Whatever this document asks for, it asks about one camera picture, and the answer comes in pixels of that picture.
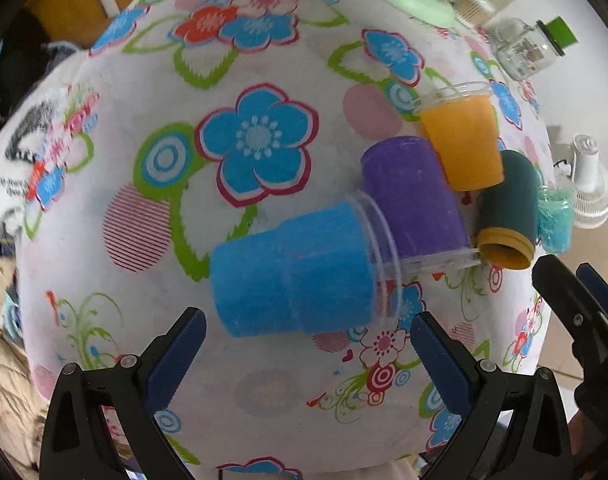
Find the blue plastic cup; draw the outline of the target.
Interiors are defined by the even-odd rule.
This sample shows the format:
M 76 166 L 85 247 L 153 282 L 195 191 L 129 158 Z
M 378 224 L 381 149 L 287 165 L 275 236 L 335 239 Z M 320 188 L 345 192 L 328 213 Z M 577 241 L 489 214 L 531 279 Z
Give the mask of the blue plastic cup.
M 209 278 L 219 320 L 233 337 L 384 324 L 403 302 L 389 222 L 362 191 L 217 246 Z

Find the light teal plastic cup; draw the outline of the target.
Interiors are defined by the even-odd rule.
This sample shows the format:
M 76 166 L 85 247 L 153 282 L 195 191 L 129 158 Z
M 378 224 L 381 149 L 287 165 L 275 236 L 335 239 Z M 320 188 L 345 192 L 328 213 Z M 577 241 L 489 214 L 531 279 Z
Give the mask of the light teal plastic cup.
M 574 198 L 574 192 L 568 188 L 539 188 L 538 238 L 544 251 L 549 254 L 564 254 L 571 247 Z

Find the dark teal yellow-rimmed cup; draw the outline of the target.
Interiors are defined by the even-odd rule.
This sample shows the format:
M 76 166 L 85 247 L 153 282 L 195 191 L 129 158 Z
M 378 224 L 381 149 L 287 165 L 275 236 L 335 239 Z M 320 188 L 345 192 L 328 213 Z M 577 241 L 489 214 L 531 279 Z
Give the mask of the dark teal yellow-rimmed cup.
M 476 247 L 494 266 L 526 270 L 535 257 L 538 174 L 525 155 L 512 150 L 500 155 L 505 179 L 481 194 Z

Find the purple plastic cup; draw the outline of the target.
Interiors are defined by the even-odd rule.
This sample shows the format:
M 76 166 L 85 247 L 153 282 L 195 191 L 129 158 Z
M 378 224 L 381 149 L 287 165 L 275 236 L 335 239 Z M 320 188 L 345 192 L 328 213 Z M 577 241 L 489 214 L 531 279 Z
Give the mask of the purple plastic cup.
M 446 272 L 480 263 L 429 141 L 395 136 L 371 145 L 360 163 L 363 190 L 386 220 L 401 270 Z

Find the orange plastic cup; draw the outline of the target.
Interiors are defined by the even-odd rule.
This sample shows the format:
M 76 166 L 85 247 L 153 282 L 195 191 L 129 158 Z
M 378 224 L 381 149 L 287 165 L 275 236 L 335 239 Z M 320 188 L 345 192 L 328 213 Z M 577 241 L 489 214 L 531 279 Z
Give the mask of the orange plastic cup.
M 499 132 L 487 82 L 423 94 L 418 114 L 454 191 L 481 191 L 502 183 Z

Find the white floor fan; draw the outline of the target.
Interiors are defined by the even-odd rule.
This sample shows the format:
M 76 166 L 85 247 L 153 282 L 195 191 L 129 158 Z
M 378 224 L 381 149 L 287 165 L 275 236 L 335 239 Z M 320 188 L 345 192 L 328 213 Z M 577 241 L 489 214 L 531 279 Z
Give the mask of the white floor fan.
M 608 170 L 600 159 L 598 142 L 587 133 L 573 136 L 571 156 L 561 162 L 562 174 L 574 191 L 574 226 L 592 230 L 608 220 Z

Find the glass jar green lid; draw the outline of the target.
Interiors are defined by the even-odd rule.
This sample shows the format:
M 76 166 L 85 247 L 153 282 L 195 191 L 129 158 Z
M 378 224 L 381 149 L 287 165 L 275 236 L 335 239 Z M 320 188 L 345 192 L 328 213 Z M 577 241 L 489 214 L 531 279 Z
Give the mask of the glass jar green lid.
M 577 43 L 574 32 L 561 16 L 544 23 L 528 24 L 520 18 L 504 18 L 490 26 L 496 58 L 515 81 L 523 81 L 551 66 Z

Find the cotton swab container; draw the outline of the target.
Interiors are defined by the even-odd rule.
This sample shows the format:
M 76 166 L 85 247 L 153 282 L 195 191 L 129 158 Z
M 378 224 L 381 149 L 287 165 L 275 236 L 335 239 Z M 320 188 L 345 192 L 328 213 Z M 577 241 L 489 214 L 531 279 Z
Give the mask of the cotton swab container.
M 490 0 L 450 0 L 450 3 L 456 19 L 469 28 L 483 26 L 497 12 Z

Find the floral white tablecloth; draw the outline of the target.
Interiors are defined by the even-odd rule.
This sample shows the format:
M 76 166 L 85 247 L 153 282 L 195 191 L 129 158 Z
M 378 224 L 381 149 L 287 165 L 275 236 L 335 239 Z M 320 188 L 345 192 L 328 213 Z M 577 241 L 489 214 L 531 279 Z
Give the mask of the floral white tablecloth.
M 16 247 L 37 399 L 64 365 L 111 366 L 194 306 L 206 338 L 157 419 L 197 478 L 384 479 L 456 424 L 410 345 L 412 315 L 535 370 L 550 311 L 524 271 L 410 273 L 394 318 L 316 335 L 234 338 L 211 293 L 217 245 L 346 200 L 371 145 L 420 132 L 412 105 L 431 91 L 487 82 L 500 146 L 550 176 L 534 91 L 484 29 L 384 0 L 132 0 L 84 48 L 24 4 L 0 53 L 0 238 Z

